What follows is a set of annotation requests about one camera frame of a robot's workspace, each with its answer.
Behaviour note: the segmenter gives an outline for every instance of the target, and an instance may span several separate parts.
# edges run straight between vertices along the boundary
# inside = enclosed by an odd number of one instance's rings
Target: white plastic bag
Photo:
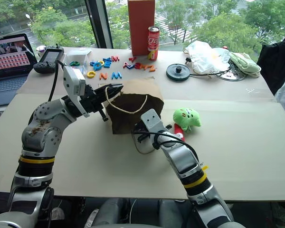
[[[229,51],[223,48],[211,48],[206,42],[194,41],[188,45],[185,53],[190,55],[195,73],[215,74],[229,68]]]

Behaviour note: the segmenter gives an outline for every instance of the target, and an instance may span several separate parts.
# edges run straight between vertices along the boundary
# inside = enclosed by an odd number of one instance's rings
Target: red can
[[[160,29],[156,26],[149,27],[148,35],[148,59],[156,60],[160,39]]]

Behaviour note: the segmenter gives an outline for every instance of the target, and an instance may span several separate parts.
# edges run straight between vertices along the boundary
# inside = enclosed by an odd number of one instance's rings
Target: rope handle
[[[147,98],[148,98],[148,95],[146,95],[146,98],[145,98],[145,100],[144,100],[142,106],[141,106],[139,109],[137,109],[137,110],[134,111],[134,112],[128,112],[128,111],[126,111],[126,110],[124,110],[124,109],[121,109],[121,108],[119,108],[119,107],[116,107],[114,104],[111,103],[111,101],[109,100],[109,96],[108,96],[108,87],[106,87],[106,88],[104,89],[104,93],[105,93],[106,101],[107,101],[113,108],[116,108],[117,110],[119,110],[119,111],[121,111],[121,112],[124,112],[124,113],[128,113],[128,114],[135,114],[135,113],[138,113],[138,112],[143,108],[143,106],[146,104]]]

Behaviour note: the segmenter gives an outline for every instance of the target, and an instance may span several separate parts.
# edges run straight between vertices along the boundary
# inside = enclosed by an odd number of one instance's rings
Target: game controller
[[[56,70],[56,60],[60,59],[63,55],[64,50],[58,46],[47,46],[46,51],[40,61],[34,64],[34,70],[40,74],[54,73]]]

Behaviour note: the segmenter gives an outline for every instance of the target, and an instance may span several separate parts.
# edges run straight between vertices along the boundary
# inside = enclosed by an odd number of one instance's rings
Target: orange box
[[[155,0],[128,0],[133,56],[148,54],[148,28],[154,26]]]

